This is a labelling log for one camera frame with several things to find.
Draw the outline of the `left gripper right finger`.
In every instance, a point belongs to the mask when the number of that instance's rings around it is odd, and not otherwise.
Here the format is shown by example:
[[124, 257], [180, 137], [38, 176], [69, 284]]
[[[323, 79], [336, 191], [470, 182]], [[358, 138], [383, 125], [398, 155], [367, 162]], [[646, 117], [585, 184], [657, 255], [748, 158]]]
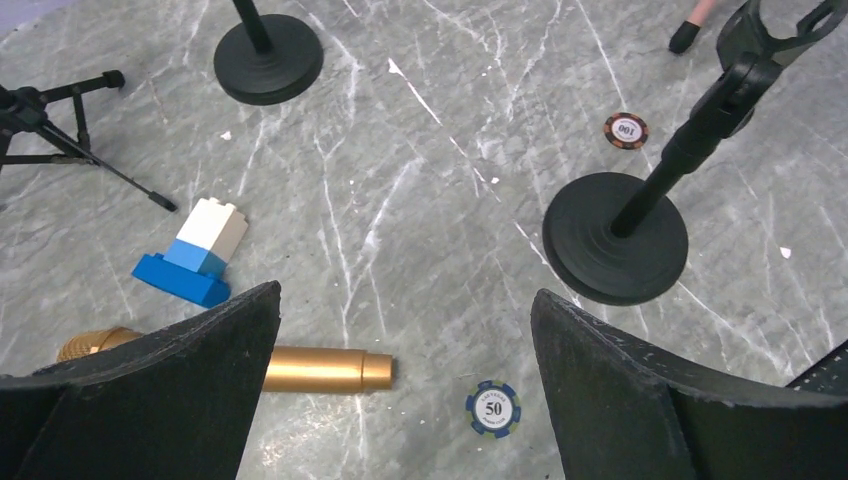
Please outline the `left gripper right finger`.
[[843, 479], [847, 395], [694, 363], [535, 296], [531, 330], [569, 479]]

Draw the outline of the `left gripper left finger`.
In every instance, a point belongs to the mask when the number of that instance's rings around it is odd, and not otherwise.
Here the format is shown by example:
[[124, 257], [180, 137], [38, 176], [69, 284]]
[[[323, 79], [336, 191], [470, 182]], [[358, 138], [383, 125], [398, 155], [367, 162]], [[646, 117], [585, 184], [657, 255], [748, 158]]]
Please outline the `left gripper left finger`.
[[280, 325], [280, 284], [122, 345], [1, 379], [5, 479], [233, 479]]

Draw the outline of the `gold microphone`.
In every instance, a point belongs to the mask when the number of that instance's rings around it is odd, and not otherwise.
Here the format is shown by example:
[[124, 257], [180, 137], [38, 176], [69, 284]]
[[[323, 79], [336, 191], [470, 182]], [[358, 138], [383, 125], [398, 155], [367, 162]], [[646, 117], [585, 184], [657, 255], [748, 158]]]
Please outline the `gold microphone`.
[[[124, 327], [85, 332], [70, 338], [59, 349], [56, 360], [69, 361], [108, 350], [140, 336], [139, 332]], [[395, 366], [392, 356], [366, 350], [277, 345], [267, 367], [263, 390], [318, 394], [390, 390]]]

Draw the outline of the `black round-base mic stand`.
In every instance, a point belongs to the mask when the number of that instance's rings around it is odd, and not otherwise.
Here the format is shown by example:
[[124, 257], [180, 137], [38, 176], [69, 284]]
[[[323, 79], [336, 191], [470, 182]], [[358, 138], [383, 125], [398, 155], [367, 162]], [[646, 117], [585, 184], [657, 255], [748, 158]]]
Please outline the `black round-base mic stand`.
[[798, 21], [795, 35], [776, 38], [761, 19], [759, 2], [740, 6], [716, 42], [721, 75], [651, 174], [594, 173], [555, 195], [542, 239], [557, 276], [578, 294], [614, 306], [641, 304], [669, 290], [685, 267], [688, 234], [668, 192], [741, 130], [783, 70], [846, 15], [846, 2], [822, 1]]

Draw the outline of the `black tripod shock-mount stand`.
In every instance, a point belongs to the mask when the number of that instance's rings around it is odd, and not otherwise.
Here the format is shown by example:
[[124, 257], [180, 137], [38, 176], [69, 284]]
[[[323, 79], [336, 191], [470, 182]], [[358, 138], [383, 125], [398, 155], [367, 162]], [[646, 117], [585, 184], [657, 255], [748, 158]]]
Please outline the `black tripod shock-mount stand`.
[[[90, 135], [84, 111], [83, 95], [101, 89], [120, 89], [125, 77], [118, 70], [110, 70], [96, 78], [75, 82], [49, 90], [24, 86], [13, 90], [1, 89], [1, 165], [79, 164], [94, 165], [127, 182], [144, 193], [148, 199], [169, 212], [178, 207], [165, 196], [149, 190], [120, 172], [91, 151]], [[48, 117], [47, 106], [70, 99], [73, 103], [77, 136], [71, 137]], [[58, 149], [56, 153], [42, 155], [11, 155], [9, 148], [13, 137], [20, 133], [33, 133]]]

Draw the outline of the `black round-base clip stand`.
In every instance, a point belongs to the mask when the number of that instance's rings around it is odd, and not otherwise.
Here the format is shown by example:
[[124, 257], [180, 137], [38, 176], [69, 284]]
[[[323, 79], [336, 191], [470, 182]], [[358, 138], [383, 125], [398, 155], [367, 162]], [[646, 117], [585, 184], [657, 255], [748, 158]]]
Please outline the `black round-base clip stand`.
[[261, 15], [251, 0], [233, 4], [241, 23], [224, 35], [213, 58], [223, 91], [240, 103], [267, 106], [307, 90], [324, 61], [316, 32], [289, 15]]

